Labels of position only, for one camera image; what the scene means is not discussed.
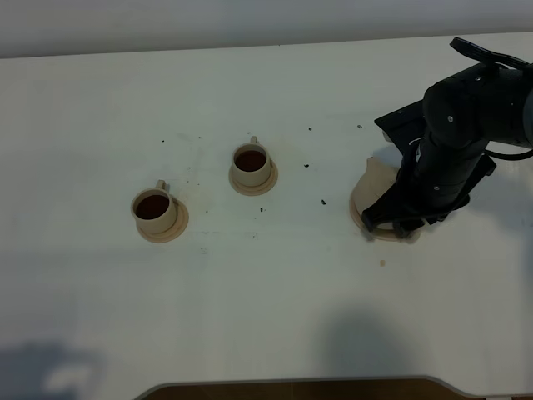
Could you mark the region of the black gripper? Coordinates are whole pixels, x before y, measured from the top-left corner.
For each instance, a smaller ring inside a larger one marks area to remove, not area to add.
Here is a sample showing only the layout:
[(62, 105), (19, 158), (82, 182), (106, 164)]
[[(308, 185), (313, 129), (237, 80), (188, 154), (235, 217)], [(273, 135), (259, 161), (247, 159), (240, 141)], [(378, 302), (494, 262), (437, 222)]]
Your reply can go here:
[(422, 100), (375, 120), (401, 152), (395, 183), (361, 214), (367, 230), (417, 240), (469, 201), (497, 159), (532, 155), (532, 65), (463, 38), (451, 47), (476, 65), (430, 86)]

